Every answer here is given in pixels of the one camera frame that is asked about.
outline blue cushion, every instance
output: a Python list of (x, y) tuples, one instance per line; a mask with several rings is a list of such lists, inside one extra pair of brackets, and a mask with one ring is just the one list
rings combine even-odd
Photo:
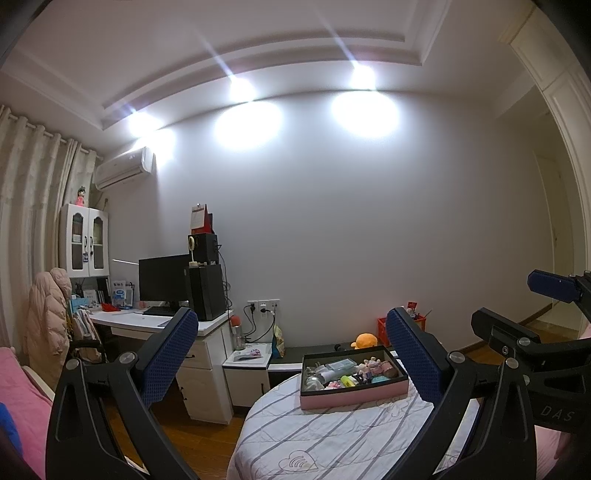
[(444, 385), (440, 367), (425, 350), (412, 327), (401, 314), (392, 309), (386, 318), (388, 340), (424, 401), (439, 405), (447, 388)]
[(141, 397), (147, 407), (164, 398), (198, 331), (197, 315), (187, 309), (143, 371)]
[(14, 448), (16, 448), (18, 454), (22, 457), (21, 438), (18, 435), (17, 426), (14, 424), (12, 415), (10, 415), (4, 403), (0, 403), (0, 428), (6, 432)]

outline pink puffer jacket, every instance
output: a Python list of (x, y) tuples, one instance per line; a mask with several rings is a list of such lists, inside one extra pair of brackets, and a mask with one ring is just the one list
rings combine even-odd
[(57, 387), (70, 342), (67, 335), (66, 299), (72, 284), (62, 268), (40, 272), (29, 292), (29, 313), (25, 326), (25, 353), (31, 368), (53, 390)]

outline computer monitor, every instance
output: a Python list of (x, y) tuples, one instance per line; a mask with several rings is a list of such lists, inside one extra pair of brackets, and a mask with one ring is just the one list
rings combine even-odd
[(184, 269), (189, 266), (189, 254), (170, 257), (144, 258), (139, 261), (139, 299), (166, 301), (170, 308), (153, 307), (147, 314), (170, 315), (178, 310), (180, 301), (188, 300)]

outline thermos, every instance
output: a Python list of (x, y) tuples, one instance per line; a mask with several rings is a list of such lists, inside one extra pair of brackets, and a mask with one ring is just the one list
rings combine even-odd
[(242, 325), (240, 324), (240, 317), (232, 315), (230, 317), (230, 331), (232, 333), (232, 348), (234, 350), (244, 350), (246, 348), (246, 340), (244, 333), (242, 333)]

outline white cabinet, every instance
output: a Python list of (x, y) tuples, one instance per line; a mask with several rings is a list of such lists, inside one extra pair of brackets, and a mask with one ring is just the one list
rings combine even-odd
[(60, 215), (60, 267), (70, 278), (109, 275), (108, 217), (105, 212), (64, 205)]
[(523, 25), (511, 47), (541, 90), (576, 61), (566, 40), (539, 9)]
[(232, 405), (252, 407), (271, 386), (266, 368), (224, 368)]
[(511, 47), (531, 73), (569, 152), (579, 187), (591, 265), (591, 85), (569, 45), (539, 9), (522, 25)]
[(177, 383), (189, 417), (230, 423), (233, 411), (223, 375), (229, 344), (229, 322), (207, 337), (197, 338), (177, 371)]

